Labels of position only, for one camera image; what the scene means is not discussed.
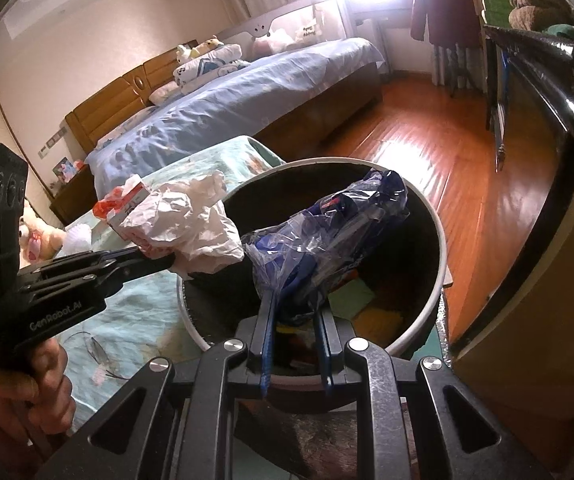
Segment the jacket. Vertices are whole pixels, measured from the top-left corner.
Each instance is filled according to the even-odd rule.
[[[411,37],[424,40],[424,26],[429,19],[429,43],[453,48],[480,46],[480,20],[473,0],[414,0]]]

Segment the metal screw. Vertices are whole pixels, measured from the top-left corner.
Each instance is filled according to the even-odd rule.
[[[224,343],[227,352],[238,352],[244,348],[244,343],[240,339],[230,339]]]
[[[156,357],[149,363],[149,369],[152,372],[164,372],[167,368],[169,368],[169,361],[164,357]]]
[[[422,366],[427,368],[427,370],[440,370],[442,368],[442,361],[433,356],[423,357]]]
[[[369,341],[361,337],[354,337],[349,341],[349,348],[355,350],[356,352],[363,352],[369,347]]]

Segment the blue plastic bag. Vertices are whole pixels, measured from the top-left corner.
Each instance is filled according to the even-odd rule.
[[[277,296],[280,322],[304,323],[343,276],[407,218],[406,199],[395,171],[371,170],[283,224],[246,234],[242,242],[254,264],[258,295]]]

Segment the pink sleeve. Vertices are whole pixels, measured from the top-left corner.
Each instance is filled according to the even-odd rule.
[[[0,461],[10,472],[30,478],[40,467],[40,457],[32,447],[15,441],[0,429]]]

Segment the trash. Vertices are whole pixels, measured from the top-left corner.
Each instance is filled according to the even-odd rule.
[[[310,319],[347,272],[404,221],[407,191],[395,171],[371,170],[278,226],[243,237],[262,298],[278,295],[278,320]]]
[[[160,185],[121,222],[119,229],[150,258],[176,253],[170,269],[212,274],[244,258],[238,229],[227,218],[221,171]]]
[[[120,224],[149,196],[149,193],[140,176],[134,174],[127,179],[124,186],[114,187],[102,200],[99,200],[92,211],[96,218],[107,222],[123,240],[130,240],[121,230]]]

